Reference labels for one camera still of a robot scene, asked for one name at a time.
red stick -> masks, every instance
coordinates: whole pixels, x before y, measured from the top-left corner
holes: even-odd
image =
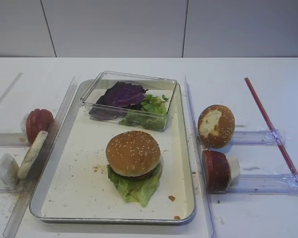
[[[265,122],[266,122],[268,128],[270,129],[271,132],[275,132],[276,130],[275,130],[272,122],[270,121],[270,119],[269,119],[269,117],[268,117],[268,115],[267,115],[267,113],[266,113],[266,111],[265,111],[262,103],[260,102],[260,100],[259,100],[259,98],[258,98],[258,96],[257,96],[257,94],[256,94],[256,92],[255,92],[255,90],[254,90],[254,88],[252,86],[252,84],[250,83],[250,80],[248,78],[245,78],[245,82],[246,82],[246,84],[247,84],[247,86],[248,86],[248,88],[249,88],[249,90],[250,90],[250,92],[251,92],[251,94],[252,94],[252,96],[253,96],[253,98],[254,98],[257,106],[258,106],[258,109],[262,113],[263,118],[265,119]],[[283,155],[283,157],[284,157],[284,159],[285,159],[285,161],[286,161],[286,163],[288,165],[288,168],[290,169],[290,171],[292,172],[292,174],[294,176],[297,176],[297,178],[298,178],[298,171],[295,168],[295,165],[293,164],[293,162],[292,162],[289,154],[287,153],[284,145],[280,145],[279,144],[278,147],[279,147],[279,150],[281,151],[281,153],[282,153],[282,155]]]

crumb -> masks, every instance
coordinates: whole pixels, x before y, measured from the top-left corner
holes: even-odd
[[[168,198],[171,200],[171,202],[173,202],[175,200],[175,197],[172,195],[168,196]]]

green lettuce leaf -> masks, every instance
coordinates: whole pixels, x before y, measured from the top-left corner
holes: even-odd
[[[114,183],[115,188],[126,202],[138,202],[142,207],[146,207],[159,187],[162,164],[159,162],[148,178],[140,180],[124,178],[116,174],[109,165],[107,165],[107,170],[108,178]]]
[[[160,97],[155,97],[151,94],[147,94],[145,99],[141,102],[141,111],[158,114],[158,115],[166,115],[167,109],[165,107],[164,102]],[[163,117],[149,117],[147,115],[139,115],[133,112],[128,112],[125,116],[125,119],[121,120],[119,124],[123,125],[140,125],[147,129],[156,129],[161,130],[164,128],[166,124],[166,118]]]

salad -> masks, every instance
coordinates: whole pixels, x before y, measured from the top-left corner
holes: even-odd
[[[132,111],[122,113],[115,109],[94,107],[89,111],[89,114],[93,118],[100,120],[124,117],[119,121],[119,124],[161,130],[166,124],[166,118],[160,116],[167,114],[165,102],[169,99],[164,95],[159,97],[146,94],[147,91],[140,85],[117,82],[113,87],[106,90],[105,94],[97,100],[96,104],[131,109]]]

white countertop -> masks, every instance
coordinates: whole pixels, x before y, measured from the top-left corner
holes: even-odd
[[[274,126],[286,138],[286,149],[298,169],[298,58],[209,59],[112,59],[112,58],[0,58],[0,95],[22,72],[18,83],[0,105],[0,132],[20,132],[19,122],[33,108],[47,108],[54,115],[67,87],[94,79],[102,71],[176,79],[183,87],[186,77],[192,93],[195,117],[211,104],[224,104],[234,112],[239,130],[267,129],[244,77],[249,77]],[[186,95],[182,88],[184,107]],[[190,135],[188,112],[185,117]],[[190,156],[193,154],[189,136]],[[21,163],[26,150],[0,148]],[[232,147],[239,156],[242,173],[289,173],[276,147]],[[255,171],[247,168],[257,167]],[[298,196],[212,195],[217,237],[298,237]],[[0,237],[17,196],[0,194]],[[47,225],[35,220],[27,209],[18,238],[39,237],[208,237],[201,193],[196,194],[197,215],[179,227],[124,225]]]

